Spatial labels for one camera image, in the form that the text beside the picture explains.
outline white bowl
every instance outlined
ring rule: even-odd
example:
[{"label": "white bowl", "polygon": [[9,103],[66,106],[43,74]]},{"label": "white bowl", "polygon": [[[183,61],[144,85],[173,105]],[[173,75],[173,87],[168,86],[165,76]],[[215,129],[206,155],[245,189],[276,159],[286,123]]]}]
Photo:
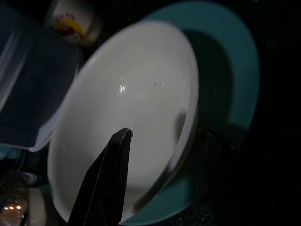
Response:
[{"label": "white bowl", "polygon": [[63,219],[86,171],[122,128],[134,133],[123,220],[132,216],[183,162],[197,104],[197,62],[175,27],[138,23],[102,45],[70,88],[50,144],[48,177]]}]

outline bowl rim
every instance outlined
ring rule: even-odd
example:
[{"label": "bowl rim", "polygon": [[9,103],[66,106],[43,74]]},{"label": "bowl rim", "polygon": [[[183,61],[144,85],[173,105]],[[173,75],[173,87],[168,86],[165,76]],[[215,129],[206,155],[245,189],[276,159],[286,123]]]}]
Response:
[{"label": "bowl rim", "polygon": [[59,187],[57,186],[56,183],[55,173],[54,173],[55,168],[53,166],[54,155],[55,155],[55,151],[53,150],[54,149],[53,147],[55,146],[54,143],[57,142],[56,141],[57,133],[59,131],[57,125],[60,124],[60,121],[62,120],[66,109],[68,109],[67,105],[70,102],[70,99],[72,98],[74,91],[77,90],[77,87],[79,87],[82,84],[82,82],[86,79],[87,77],[86,72],[89,70],[92,64],[99,57],[106,55],[112,48],[116,46],[116,43],[126,38],[130,32],[132,32],[133,30],[138,30],[141,27],[148,26],[148,25],[161,26],[161,27],[163,26],[166,29],[173,30],[174,33],[178,33],[177,37],[179,39],[182,39],[183,44],[186,45],[187,52],[189,53],[189,55],[192,56],[191,57],[192,61],[190,62],[191,64],[190,67],[192,72],[190,73],[189,105],[186,113],[184,126],[172,157],[168,161],[161,175],[157,178],[157,180],[146,192],[146,194],[144,194],[136,203],[123,209],[121,222],[126,221],[127,219],[131,218],[135,213],[137,213],[139,210],[141,210],[155,196],[155,194],[166,184],[166,182],[168,182],[169,179],[172,176],[174,176],[174,174],[183,164],[187,156],[187,154],[183,154],[183,153],[186,144],[190,138],[190,133],[193,131],[193,127],[195,124],[194,122],[197,116],[197,107],[198,107],[198,65],[194,55],[193,48],[190,42],[188,41],[188,39],[186,38],[186,36],[182,33],[182,31],[169,23],[162,22],[162,21],[142,21],[136,24],[132,24],[126,27],[125,29],[122,29],[121,31],[114,34],[93,53],[93,55],[87,60],[83,68],[80,70],[77,80],[74,81],[74,83],[69,88],[66,97],[63,100],[63,103],[60,107],[61,110],[59,112],[58,121],[55,125],[55,129],[51,137],[51,142],[49,146],[47,172],[48,172],[48,180],[49,180],[50,188],[52,191],[52,199],[53,199],[54,206],[59,212],[59,214],[61,215],[61,217],[66,222],[68,222],[69,219],[69,215],[70,215],[70,213],[68,213],[69,210],[67,210],[66,206],[61,201],[59,192],[55,192],[54,189],[56,187]]}]

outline dark background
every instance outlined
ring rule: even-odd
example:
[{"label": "dark background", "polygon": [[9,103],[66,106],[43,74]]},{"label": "dark background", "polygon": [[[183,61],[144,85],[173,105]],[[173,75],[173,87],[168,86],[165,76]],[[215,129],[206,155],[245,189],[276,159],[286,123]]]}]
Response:
[{"label": "dark background", "polygon": [[[101,15],[102,37],[85,58],[125,26],[174,0],[89,0]],[[8,0],[42,24],[49,0]],[[220,175],[205,198],[219,225],[300,225],[300,7],[297,1],[221,0],[248,25],[260,55],[260,95],[254,120],[230,177]],[[203,225],[200,202],[164,225]]]}]

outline dishes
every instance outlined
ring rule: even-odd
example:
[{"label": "dishes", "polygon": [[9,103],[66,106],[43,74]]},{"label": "dishes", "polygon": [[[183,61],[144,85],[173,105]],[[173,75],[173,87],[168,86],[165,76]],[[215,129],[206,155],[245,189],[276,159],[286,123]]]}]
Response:
[{"label": "dishes", "polygon": [[[229,9],[205,1],[176,3],[144,20],[168,22],[188,37],[198,61],[198,127],[223,134],[238,149],[259,94],[259,59],[246,25]],[[172,217],[206,190],[202,158],[191,150],[176,177],[122,225],[148,225]]]},{"label": "dishes", "polygon": [[124,127],[134,135],[123,219],[135,214],[186,157],[197,103],[197,63],[176,28],[135,24],[99,48],[68,91],[50,145],[48,178],[63,219],[87,169]]}]

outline teal plate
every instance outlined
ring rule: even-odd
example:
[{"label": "teal plate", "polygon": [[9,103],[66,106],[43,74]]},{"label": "teal plate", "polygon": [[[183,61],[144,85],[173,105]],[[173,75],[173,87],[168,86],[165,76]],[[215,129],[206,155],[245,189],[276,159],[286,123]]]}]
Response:
[{"label": "teal plate", "polygon": [[[173,24],[189,39],[198,61],[198,127],[223,134],[239,149],[259,93],[259,58],[246,25],[229,9],[210,2],[177,3],[144,20]],[[200,154],[192,149],[176,177],[122,225],[156,223],[196,202],[207,191],[202,166]]]}]

